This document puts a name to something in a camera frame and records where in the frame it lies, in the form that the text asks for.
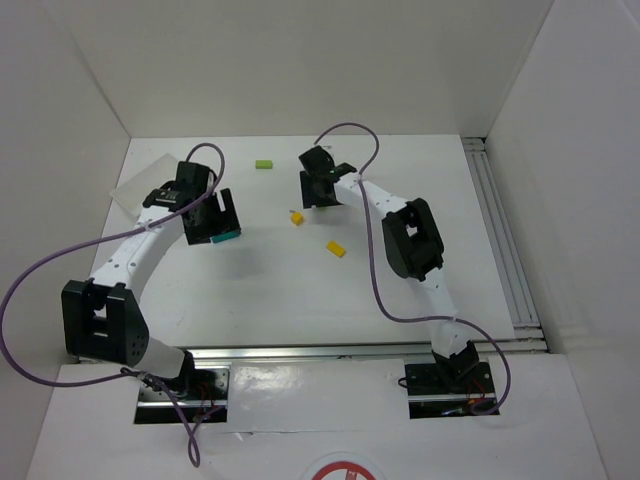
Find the teal arch block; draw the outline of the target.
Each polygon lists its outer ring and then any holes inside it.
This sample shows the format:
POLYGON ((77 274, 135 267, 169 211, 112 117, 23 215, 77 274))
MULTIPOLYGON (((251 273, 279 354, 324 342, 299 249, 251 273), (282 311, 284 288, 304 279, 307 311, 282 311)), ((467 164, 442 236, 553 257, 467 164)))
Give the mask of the teal arch block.
POLYGON ((228 231, 228 232, 224 232, 224 233, 220 233, 218 235, 212 236, 210 238, 210 241, 213 244, 219 244, 228 240, 238 238, 240 235, 241 235, 241 230, 237 229, 237 230, 232 230, 232 231, 228 231))

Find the small yellow cube block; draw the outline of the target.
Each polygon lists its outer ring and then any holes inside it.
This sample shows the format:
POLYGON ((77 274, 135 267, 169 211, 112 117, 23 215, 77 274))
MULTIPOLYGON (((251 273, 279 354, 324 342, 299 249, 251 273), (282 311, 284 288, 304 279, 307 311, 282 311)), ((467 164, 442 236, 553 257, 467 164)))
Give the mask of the small yellow cube block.
POLYGON ((291 214, 291 221, 294 225, 299 226, 304 222, 304 216, 300 212, 293 212, 291 214))

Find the light green rectangular block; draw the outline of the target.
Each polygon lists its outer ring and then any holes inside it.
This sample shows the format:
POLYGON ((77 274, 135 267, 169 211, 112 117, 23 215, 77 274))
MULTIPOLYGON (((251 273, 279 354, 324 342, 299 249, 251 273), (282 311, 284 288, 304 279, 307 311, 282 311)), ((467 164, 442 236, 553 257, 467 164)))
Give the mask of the light green rectangular block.
POLYGON ((271 170, 273 168, 272 160, 256 160, 255 168, 258 170, 271 170))

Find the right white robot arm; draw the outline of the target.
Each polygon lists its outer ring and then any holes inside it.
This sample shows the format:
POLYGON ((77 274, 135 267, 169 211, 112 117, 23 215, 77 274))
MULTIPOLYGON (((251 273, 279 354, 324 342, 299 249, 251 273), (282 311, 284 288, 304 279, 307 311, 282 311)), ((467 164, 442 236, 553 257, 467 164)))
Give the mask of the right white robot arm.
POLYGON ((459 320, 443 272, 444 243, 429 204, 422 198, 395 196, 363 178, 348 164, 337 164, 329 151, 314 146, 299 156, 303 206, 361 206, 365 213, 369 272, 381 313, 399 324, 425 323, 436 372, 447 386, 460 383, 478 365, 477 349, 459 320), (376 269, 373 221, 381 226, 384 253, 394 274, 407 281, 432 315, 397 317, 382 303, 376 269))

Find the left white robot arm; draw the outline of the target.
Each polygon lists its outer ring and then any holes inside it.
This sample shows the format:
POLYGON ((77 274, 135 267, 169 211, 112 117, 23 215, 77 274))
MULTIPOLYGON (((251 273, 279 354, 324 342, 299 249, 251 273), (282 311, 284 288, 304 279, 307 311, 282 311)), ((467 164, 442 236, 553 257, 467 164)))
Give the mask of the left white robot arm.
POLYGON ((174 179, 144 199, 136 226, 103 266, 85 281, 69 281, 61 303, 69 354, 127 366, 183 389, 194 371, 192 354, 153 338, 139 300, 156 267, 180 238, 214 244, 241 233, 232 192, 213 191, 208 167, 182 161, 174 179))

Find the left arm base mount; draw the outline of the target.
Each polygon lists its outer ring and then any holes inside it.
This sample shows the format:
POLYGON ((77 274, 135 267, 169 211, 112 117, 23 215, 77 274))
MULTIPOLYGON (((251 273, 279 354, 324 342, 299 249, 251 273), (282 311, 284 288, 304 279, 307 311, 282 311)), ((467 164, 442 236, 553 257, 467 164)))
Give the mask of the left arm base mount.
MULTIPOLYGON (((230 368, 201 368, 193 386, 185 393, 173 395, 190 423, 222 424, 227 422, 230 368)), ((181 422, 169 396, 159 387, 142 384, 139 389, 134 423, 167 425, 181 422)))

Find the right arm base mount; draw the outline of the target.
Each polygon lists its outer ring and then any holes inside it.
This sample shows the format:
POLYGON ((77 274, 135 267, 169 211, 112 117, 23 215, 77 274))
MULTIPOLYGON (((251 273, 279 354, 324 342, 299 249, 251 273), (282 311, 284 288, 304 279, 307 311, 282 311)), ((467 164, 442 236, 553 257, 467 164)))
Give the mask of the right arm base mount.
POLYGON ((453 383, 445 380, 435 363, 406 364, 397 383, 407 393, 410 419, 482 415, 497 404, 488 362, 480 362, 453 383))

